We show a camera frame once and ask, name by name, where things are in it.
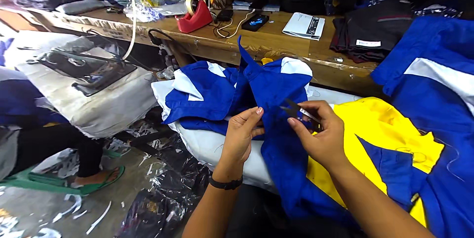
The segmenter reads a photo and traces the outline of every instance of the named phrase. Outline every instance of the tape dispenser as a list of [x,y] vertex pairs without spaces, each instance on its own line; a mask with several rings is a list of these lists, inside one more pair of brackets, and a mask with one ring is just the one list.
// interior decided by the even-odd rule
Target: tape dispenser
[[191,33],[210,24],[213,19],[204,0],[186,0],[188,13],[183,17],[176,17],[178,29],[182,33]]

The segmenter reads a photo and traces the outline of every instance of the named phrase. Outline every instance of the wooden table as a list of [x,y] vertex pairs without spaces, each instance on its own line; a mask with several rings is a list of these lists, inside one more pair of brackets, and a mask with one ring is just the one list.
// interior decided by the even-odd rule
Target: wooden table
[[[106,37],[131,40],[132,21],[124,14],[109,14],[103,9],[70,16],[59,12],[27,10],[50,31],[58,31],[56,28],[81,32],[94,29]],[[226,30],[233,33],[235,27],[247,12],[234,11],[233,24]],[[174,18],[166,18],[150,23],[138,23],[136,42],[152,45],[148,38],[148,29],[161,29],[175,40],[182,42],[193,55],[238,65],[240,63],[240,53],[237,38],[242,35],[242,46],[256,59],[264,57],[279,59],[284,56],[297,57],[311,67],[313,71],[312,82],[314,83],[352,91],[361,96],[384,96],[382,88],[376,85],[369,76],[370,72],[376,68],[376,63],[356,64],[343,54],[335,53],[329,49],[335,31],[332,24],[334,17],[323,16],[326,23],[322,37],[319,41],[314,41],[285,35],[281,32],[290,19],[291,13],[264,12],[264,14],[269,15],[270,20],[257,32],[240,29],[237,35],[228,39],[217,38],[214,35],[213,26],[205,26],[192,33],[183,34],[178,30]],[[158,38],[167,39],[156,32],[154,35]]]

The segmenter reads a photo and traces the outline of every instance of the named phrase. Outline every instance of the paper booklet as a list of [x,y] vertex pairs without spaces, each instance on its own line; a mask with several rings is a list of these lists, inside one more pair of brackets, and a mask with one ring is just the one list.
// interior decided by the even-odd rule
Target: paper booklet
[[295,12],[282,32],[294,37],[319,41],[323,34],[324,21],[324,18]]

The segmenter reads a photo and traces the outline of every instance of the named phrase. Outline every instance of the foot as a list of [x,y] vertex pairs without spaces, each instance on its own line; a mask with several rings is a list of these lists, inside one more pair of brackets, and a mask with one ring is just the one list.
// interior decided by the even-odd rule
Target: foot
[[117,176],[119,175],[119,171],[120,171],[119,168],[115,168],[112,171],[104,170],[104,171],[100,171],[98,174],[95,174],[89,177],[76,177],[74,182],[80,185],[103,183],[104,180],[107,178],[107,176],[111,174],[109,179],[107,180],[107,182],[109,183],[117,178]]

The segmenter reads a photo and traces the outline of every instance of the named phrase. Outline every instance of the right hand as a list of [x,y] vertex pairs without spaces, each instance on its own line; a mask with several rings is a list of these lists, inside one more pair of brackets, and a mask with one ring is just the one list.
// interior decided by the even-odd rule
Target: right hand
[[306,101],[298,105],[312,115],[319,115],[324,129],[313,136],[299,120],[288,118],[308,155],[328,171],[350,164],[344,153],[344,121],[326,101]]

